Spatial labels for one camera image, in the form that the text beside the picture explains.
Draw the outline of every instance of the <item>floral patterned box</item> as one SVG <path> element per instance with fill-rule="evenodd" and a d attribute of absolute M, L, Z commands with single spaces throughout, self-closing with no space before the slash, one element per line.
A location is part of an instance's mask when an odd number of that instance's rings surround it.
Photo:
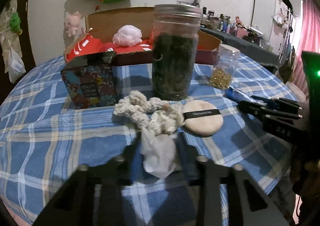
<path fill-rule="evenodd" d="M 112 106 L 117 103 L 111 62 L 114 51 L 74 57 L 61 71 L 76 109 Z"/>

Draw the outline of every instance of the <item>pink box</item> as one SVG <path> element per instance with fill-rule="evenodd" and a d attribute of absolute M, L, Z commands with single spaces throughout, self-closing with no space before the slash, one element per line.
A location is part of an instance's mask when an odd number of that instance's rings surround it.
<path fill-rule="evenodd" d="M 243 36 L 248 36 L 249 32 L 246 29 L 238 29 L 237 31 L 237 37 L 243 38 Z"/>

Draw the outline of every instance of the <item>green plush toy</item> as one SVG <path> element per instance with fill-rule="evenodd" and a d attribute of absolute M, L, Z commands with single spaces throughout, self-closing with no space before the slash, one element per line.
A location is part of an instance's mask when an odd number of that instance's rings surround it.
<path fill-rule="evenodd" d="M 22 30 L 20 28 L 20 18 L 18 13 L 13 13 L 12 17 L 10 19 L 10 29 L 14 32 L 20 35 L 22 33 Z"/>

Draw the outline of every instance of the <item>pink plush toy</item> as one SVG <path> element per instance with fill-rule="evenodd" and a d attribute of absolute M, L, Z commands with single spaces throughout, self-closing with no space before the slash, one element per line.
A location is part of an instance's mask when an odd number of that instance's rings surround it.
<path fill-rule="evenodd" d="M 68 34 L 68 37 L 76 35 L 78 26 L 80 24 L 80 19 L 81 19 L 81 14 L 79 12 L 75 12 L 74 14 L 70 14 L 66 12 L 64 26 L 67 29 L 66 33 Z"/>

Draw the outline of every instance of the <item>pink curtain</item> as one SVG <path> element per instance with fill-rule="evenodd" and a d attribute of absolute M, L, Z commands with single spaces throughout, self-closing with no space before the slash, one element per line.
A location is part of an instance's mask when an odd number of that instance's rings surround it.
<path fill-rule="evenodd" d="M 302 31 L 294 70 L 293 83 L 308 97 L 308 85 L 303 72 L 301 53 L 303 50 L 320 53 L 320 12 L 313 0 L 303 0 Z"/>

